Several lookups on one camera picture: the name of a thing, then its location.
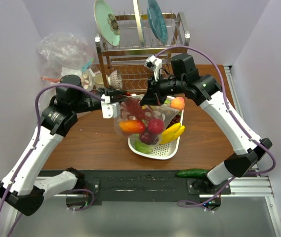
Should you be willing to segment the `red plastic lobster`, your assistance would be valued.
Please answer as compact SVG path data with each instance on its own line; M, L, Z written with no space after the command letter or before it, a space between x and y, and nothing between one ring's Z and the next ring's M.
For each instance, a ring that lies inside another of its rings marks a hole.
M149 122L153 115L153 110L151 107L143 108L140 105L140 101L140 99L134 97L124 100L120 104L120 117L127 120L135 118L136 120Z

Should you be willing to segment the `clear polka dot zip bag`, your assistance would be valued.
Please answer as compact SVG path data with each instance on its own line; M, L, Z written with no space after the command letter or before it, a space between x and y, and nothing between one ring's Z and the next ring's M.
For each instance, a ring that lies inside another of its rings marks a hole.
M134 98L138 98L138 99L142 99L142 96L135 96ZM151 107L152 110L153 110L153 115L151 116L151 119L153 118L158 118L158 119L161 119L163 120L164 122L164 131L166 130L167 126L170 124L170 122L172 121L173 118L175 118L176 115L178 115L180 113L179 110L177 109L173 109L171 108L168 104L163 104L163 105L160 105L160 106L148 106L148 105L144 105L142 106L143 108L145 107ZM120 116L115 118L114 119L114 129L116 131L116 133L118 135L121 135L121 136L124 136L124 137L127 137L131 140L140 140L139 139L139 136L142 134L142 133L139 133L139 134L131 134L131 133L125 133L123 131L121 131L120 127L119 127L119 123L121 121L126 121L127 119L126 118L121 118ZM145 124L146 126L146 130L144 132L148 132L148 123L147 121L144 121L142 120L143 123ZM157 142L154 144L156 145L160 140L161 140L161 134L158 134L156 135L157 136Z

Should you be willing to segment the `small red strawberry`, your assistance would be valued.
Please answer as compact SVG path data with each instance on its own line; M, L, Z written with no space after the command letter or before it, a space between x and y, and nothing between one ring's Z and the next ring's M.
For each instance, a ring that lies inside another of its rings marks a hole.
M159 118L152 118L148 123L148 131L158 135L164 131L164 122Z

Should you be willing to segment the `orange red pepper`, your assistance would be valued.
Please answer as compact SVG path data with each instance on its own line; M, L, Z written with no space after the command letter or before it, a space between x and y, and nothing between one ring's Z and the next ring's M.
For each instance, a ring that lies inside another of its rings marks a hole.
M121 131L131 134L143 133L146 130L146 126L141 120L126 120L119 123Z

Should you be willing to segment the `dark red apple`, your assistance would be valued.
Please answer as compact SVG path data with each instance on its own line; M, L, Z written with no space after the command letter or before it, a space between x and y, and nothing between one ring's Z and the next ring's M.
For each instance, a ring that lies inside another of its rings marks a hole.
M155 134L151 134L149 132L144 132L139 136L139 139L142 143L147 145L152 145L157 142L157 136Z

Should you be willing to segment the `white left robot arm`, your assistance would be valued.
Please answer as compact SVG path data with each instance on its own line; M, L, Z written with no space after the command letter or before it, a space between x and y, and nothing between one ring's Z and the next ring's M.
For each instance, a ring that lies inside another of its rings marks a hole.
M76 75L42 89L35 98L37 127L12 170L0 181L1 202L26 216L33 215L50 197L63 192L79 194L85 187L84 174L74 168L37 182L43 165L83 112L101 110L103 118L116 118L126 91L99 88L87 91Z

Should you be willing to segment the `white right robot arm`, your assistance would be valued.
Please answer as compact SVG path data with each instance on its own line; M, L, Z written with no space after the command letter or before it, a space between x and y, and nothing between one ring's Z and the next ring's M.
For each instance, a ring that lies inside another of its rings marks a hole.
M153 71L141 105L161 105L169 95L185 94L216 122L228 138L234 153L212 168L202 178L202 188L208 194L215 193L220 183L232 177L244 176L272 147L268 138L257 135L230 106L224 88L211 75L200 76L193 57L188 53L171 58L173 74L164 79L162 61L152 55L145 67Z

